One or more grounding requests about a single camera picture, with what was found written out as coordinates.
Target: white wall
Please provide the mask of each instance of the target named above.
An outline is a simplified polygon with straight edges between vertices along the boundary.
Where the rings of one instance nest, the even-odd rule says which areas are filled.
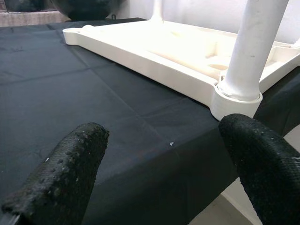
[[[117,18],[150,19],[154,0],[120,0]],[[237,33],[247,0],[165,0],[164,18]],[[294,43],[300,38],[300,1],[290,0],[276,40]]]

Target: white cylindrical leg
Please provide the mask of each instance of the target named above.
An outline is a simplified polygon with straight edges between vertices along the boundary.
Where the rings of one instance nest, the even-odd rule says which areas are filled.
[[[225,79],[223,94],[241,101],[260,96],[259,80],[288,0],[248,0]]]
[[[152,21],[163,20],[163,0],[154,0],[153,16],[151,17]]]

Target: black bowl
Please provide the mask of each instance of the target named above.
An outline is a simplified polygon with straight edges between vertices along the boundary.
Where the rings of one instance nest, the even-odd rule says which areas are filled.
[[[112,0],[51,0],[53,5],[73,21],[103,20],[112,10]]]
[[[5,0],[5,5],[9,12],[36,12],[45,7],[44,0]]]

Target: white plastic tray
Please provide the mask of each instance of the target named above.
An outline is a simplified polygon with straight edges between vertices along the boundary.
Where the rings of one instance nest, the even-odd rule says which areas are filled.
[[[68,45],[79,45],[208,106],[221,120],[231,113],[253,117],[262,95],[251,102],[223,95],[237,34],[164,21],[65,29]],[[274,42],[260,79],[264,93],[300,65],[300,49]]]

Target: black tablecloth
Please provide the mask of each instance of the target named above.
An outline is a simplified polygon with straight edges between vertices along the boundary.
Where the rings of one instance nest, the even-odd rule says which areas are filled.
[[[0,28],[0,199],[86,122],[111,135],[85,225],[185,225],[234,181],[207,107],[62,35],[136,20]],[[264,94],[255,117],[284,135],[300,124],[299,97],[298,67]]]

